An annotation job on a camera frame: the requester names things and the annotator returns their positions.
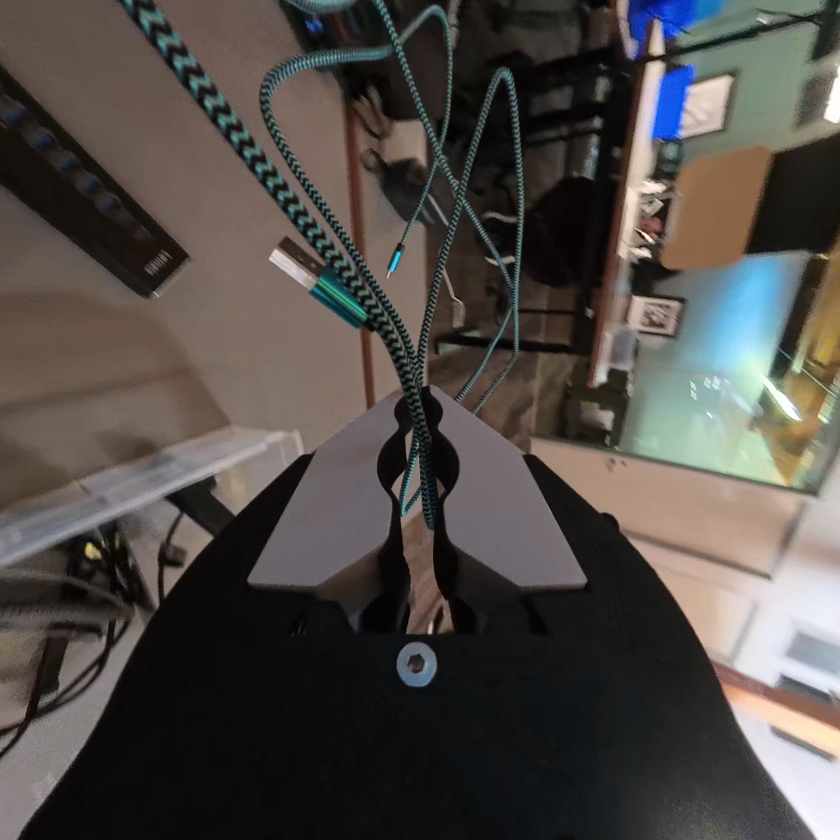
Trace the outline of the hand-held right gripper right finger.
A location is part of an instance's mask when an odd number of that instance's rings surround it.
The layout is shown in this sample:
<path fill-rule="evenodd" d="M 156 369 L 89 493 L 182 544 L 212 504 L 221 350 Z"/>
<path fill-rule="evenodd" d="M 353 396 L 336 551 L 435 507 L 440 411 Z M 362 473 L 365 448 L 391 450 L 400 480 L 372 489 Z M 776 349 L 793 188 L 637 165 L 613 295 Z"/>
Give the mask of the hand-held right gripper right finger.
<path fill-rule="evenodd" d="M 535 595 L 587 578 L 524 454 L 434 385 L 427 388 L 438 484 L 434 574 L 457 634 Z"/>

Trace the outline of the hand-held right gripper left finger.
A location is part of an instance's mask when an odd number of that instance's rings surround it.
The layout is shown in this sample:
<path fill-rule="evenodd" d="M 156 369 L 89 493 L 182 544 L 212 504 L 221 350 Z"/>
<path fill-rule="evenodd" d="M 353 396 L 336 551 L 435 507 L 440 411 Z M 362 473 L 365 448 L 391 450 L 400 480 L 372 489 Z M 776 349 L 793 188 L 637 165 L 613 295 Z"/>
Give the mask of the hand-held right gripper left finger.
<path fill-rule="evenodd" d="M 362 632 L 406 629 L 410 572 L 392 494 L 390 466 L 380 456 L 404 435 L 393 393 L 333 435 L 308 467 L 248 577 L 258 590 L 303 594 L 342 607 Z"/>

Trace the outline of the clear plastic bin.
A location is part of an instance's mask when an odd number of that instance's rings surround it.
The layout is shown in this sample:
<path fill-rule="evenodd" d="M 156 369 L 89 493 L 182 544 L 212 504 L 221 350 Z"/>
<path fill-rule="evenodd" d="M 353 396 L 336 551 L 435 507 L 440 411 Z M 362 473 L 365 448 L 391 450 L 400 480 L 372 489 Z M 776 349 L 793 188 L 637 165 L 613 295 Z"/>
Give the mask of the clear plastic bin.
<path fill-rule="evenodd" d="M 301 453 L 299 433 L 225 427 L 2 510 L 2 728 L 23 719 L 35 688 L 49 700 L 78 676 L 110 623 L 133 616 L 126 637 L 156 612 L 156 554 L 179 514 L 165 497 Z M 235 491 L 217 487 L 230 510 Z"/>

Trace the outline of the black usb hub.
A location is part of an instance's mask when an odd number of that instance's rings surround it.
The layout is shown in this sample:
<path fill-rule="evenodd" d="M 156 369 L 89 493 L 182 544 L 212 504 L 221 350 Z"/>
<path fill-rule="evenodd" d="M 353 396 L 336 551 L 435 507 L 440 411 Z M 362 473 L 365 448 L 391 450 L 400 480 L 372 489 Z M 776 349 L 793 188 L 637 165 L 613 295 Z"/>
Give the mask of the black usb hub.
<path fill-rule="evenodd" d="M 4 67 L 1 183 L 141 298 L 157 297 L 191 261 Z"/>

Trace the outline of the large framed marker tag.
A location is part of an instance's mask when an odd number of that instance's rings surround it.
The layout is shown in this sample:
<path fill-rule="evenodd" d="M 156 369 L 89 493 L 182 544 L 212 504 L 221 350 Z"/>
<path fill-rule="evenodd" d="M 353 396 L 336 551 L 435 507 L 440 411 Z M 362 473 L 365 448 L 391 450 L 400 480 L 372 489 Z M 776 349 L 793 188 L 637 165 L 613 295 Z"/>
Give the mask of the large framed marker tag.
<path fill-rule="evenodd" d="M 633 295 L 628 299 L 625 324 L 636 333 L 656 338 L 676 339 L 686 312 L 681 297 Z"/>

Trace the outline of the black office chair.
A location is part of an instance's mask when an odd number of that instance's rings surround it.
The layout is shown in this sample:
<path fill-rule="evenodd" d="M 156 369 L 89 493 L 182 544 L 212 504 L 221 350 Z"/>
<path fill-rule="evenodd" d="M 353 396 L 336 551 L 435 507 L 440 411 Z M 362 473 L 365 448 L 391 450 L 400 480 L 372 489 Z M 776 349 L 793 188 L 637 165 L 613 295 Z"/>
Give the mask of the black office chair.
<path fill-rule="evenodd" d="M 594 198 L 593 180 L 569 176 L 530 207 L 521 252 L 522 269 L 528 278 L 551 288 L 581 284 Z"/>

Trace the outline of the tan rounded board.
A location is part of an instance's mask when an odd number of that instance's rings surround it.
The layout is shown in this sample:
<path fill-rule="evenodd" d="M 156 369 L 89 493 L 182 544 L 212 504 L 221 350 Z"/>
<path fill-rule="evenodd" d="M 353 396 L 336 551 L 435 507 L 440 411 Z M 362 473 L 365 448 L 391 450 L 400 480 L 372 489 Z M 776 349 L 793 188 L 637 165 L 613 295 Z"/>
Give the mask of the tan rounded board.
<path fill-rule="evenodd" d="M 762 145 L 688 163 L 675 183 L 658 258 L 667 270 L 716 270 L 740 261 L 774 153 Z"/>

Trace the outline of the blue plastic bin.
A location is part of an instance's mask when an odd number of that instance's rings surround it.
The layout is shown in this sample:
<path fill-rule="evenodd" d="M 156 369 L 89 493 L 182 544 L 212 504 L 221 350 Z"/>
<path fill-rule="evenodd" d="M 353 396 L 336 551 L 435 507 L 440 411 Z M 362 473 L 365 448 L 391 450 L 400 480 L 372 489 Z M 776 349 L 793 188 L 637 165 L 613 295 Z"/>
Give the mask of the blue plastic bin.
<path fill-rule="evenodd" d="M 677 66 L 663 75 L 659 85 L 653 140 L 680 140 L 686 98 L 694 78 L 695 68 L 692 65 Z"/>

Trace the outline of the small framed marker tag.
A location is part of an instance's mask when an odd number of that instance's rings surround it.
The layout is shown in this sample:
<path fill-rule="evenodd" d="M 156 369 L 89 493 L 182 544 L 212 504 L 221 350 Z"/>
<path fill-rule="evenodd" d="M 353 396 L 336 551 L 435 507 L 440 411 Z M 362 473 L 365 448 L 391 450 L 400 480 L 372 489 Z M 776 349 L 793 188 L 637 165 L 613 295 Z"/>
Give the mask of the small framed marker tag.
<path fill-rule="evenodd" d="M 682 140 L 690 140 L 726 129 L 730 99 L 736 86 L 737 75 L 721 73 L 692 82 L 686 91 L 681 115 Z"/>

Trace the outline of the black wall panel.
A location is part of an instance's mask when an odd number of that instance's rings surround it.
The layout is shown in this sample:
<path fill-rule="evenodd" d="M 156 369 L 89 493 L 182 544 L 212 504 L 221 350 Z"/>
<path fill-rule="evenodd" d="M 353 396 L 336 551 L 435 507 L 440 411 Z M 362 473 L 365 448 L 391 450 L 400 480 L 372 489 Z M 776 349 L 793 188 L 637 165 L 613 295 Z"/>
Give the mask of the black wall panel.
<path fill-rule="evenodd" d="M 746 252 L 829 254 L 839 229 L 839 134 L 773 156 Z"/>

